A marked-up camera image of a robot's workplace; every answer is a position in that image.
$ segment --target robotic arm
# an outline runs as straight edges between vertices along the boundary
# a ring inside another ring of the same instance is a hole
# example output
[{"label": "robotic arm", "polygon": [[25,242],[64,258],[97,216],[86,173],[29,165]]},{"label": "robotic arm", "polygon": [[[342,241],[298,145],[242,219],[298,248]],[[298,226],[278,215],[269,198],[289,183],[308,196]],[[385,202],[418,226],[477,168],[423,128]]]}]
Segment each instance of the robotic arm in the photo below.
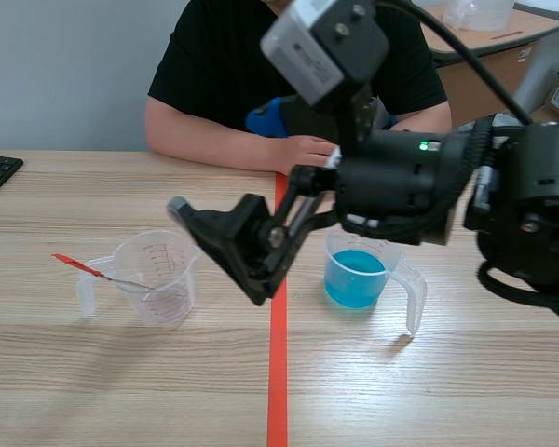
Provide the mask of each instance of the robotic arm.
[{"label": "robotic arm", "polygon": [[[493,129],[489,120],[479,120],[470,135],[373,129],[369,83],[389,52],[374,20],[374,3],[427,24],[524,126]],[[464,225],[477,232],[486,259],[479,280],[499,296],[559,315],[559,125],[532,124],[481,63],[422,9],[407,0],[374,3],[294,0],[261,44],[300,96],[333,117],[342,150],[337,169],[296,166],[275,215],[263,197],[248,194],[229,212],[194,210],[176,197],[168,206],[170,216],[262,305],[311,231],[340,224],[364,237],[446,244],[456,203],[478,170]],[[494,136],[509,139],[495,149]],[[327,191],[335,191],[333,209],[317,213]],[[306,200],[286,223],[299,196]],[[491,269],[534,291],[495,280]]]}]

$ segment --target plastic bag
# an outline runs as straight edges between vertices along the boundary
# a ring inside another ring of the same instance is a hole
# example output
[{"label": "plastic bag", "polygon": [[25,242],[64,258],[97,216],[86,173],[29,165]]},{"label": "plastic bag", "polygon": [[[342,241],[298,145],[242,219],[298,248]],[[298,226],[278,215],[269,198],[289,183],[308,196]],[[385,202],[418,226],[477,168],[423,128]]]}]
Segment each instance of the plastic bag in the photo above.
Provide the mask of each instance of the plastic bag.
[{"label": "plastic bag", "polygon": [[503,30],[514,4],[515,0],[450,0],[443,22],[455,30]]}]

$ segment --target measuring cup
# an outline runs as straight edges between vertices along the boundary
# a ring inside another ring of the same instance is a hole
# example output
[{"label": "measuring cup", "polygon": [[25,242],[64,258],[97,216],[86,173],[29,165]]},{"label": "measuring cup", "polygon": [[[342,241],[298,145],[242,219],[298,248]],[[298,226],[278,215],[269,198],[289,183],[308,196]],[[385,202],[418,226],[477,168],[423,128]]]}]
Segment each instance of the measuring cup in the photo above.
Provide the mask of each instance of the measuring cup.
[{"label": "measuring cup", "polygon": [[[122,290],[141,320],[164,325],[184,318],[195,302],[192,267],[201,250],[176,233],[155,230],[135,236],[120,245],[112,256],[95,259],[87,266],[106,276],[132,281],[151,288],[116,284]],[[83,317],[95,313],[93,284],[97,278],[86,272],[76,284],[76,295]]]},{"label": "measuring cup", "polygon": [[402,258],[399,245],[332,228],[325,234],[325,290],[351,308],[373,305],[390,278],[408,292],[406,326],[414,336],[427,298],[423,276]]}]

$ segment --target black cable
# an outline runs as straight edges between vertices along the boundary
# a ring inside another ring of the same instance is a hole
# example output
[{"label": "black cable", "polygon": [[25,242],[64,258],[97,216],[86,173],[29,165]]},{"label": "black cable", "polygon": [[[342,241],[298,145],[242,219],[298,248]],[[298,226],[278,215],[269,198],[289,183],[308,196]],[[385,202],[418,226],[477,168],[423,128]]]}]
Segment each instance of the black cable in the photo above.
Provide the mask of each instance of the black cable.
[{"label": "black cable", "polygon": [[559,294],[523,291],[502,283],[491,277],[490,270],[495,268],[492,261],[485,261],[478,269],[478,280],[485,289],[518,305],[547,307],[559,317]]},{"label": "black cable", "polygon": [[478,60],[476,56],[449,31],[442,23],[432,17],[424,9],[417,7],[410,0],[375,0],[376,5],[392,7],[399,11],[414,17],[421,23],[427,25],[431,30],[443,39],[457,54],[459,54],[464,61],[480,76],[483,81],[488,85],[493,93],[505,104],[510,112],[520,120],[525,126],[532,123],[530,115],[518,104],[510,93],[501,85],[501,83],[489,72],[483,63]]}]

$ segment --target measuring cup handle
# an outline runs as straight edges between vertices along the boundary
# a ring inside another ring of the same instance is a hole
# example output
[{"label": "measuring cup handle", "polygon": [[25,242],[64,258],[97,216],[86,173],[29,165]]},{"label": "measuring cup handle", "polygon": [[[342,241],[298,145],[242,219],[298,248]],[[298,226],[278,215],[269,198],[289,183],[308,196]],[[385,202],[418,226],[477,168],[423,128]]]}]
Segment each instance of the measuring cup handle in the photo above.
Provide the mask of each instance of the measuring cup handle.
[{"label": "measuring cup handle", "polygon": [[[89,261],[86,265],[102,270],[113,260],[112,256],[108,256]],[[80,275],[81,278],[76,283],[76,297],[81,304],[81,315],[83,318],[91,318],[95,315],[95,290],[93,290],[93,285],[97,278],[86,272],[81,272]]]},{"label": "measuring cup handle", "polygon": [[395,272],[390,272],[389,277],[398,281],[408,293],[408,308],[406,326],[413,337],[420,328],[422,313],[427,301],[427,281],[422,274],[405,261],[400,261]]}]

